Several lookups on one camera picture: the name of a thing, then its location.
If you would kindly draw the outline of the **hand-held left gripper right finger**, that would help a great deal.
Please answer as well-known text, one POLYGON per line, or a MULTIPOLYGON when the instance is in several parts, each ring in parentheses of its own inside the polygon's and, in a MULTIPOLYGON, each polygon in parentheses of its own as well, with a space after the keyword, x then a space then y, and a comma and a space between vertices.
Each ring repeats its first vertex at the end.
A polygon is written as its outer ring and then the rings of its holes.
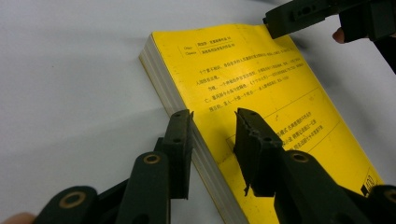
POLYGON ((371 224, 319 162, 300 150, 286 150, 282 140, 256 112, 236 113, 233 153, 245 191, 272 197, 281 224, 371 224))

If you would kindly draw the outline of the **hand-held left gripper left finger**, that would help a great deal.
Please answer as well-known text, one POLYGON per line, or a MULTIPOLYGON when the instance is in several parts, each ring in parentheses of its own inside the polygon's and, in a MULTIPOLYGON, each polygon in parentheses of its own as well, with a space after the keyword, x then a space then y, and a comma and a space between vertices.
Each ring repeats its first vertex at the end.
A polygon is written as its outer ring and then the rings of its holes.
POLYGON ((192 116, 171 115, 155 148, 136 158, 115 224, 170 224, 171 201, 189 197, 192 116))

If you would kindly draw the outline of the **yellow paperback book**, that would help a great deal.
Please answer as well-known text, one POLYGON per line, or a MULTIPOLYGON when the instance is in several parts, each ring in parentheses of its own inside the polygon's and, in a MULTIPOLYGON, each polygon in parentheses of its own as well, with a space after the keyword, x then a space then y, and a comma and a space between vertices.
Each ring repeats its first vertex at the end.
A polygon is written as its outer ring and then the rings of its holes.
POLYGON ((193 113, 193 163, 225 224, 278 224, 274 201, 245 193, 236 115, 261 115, 286 149, 311 154, 360 195, 383 180, 289 36, 224 24, 152 33, 139 55, 168 114, 193 113))

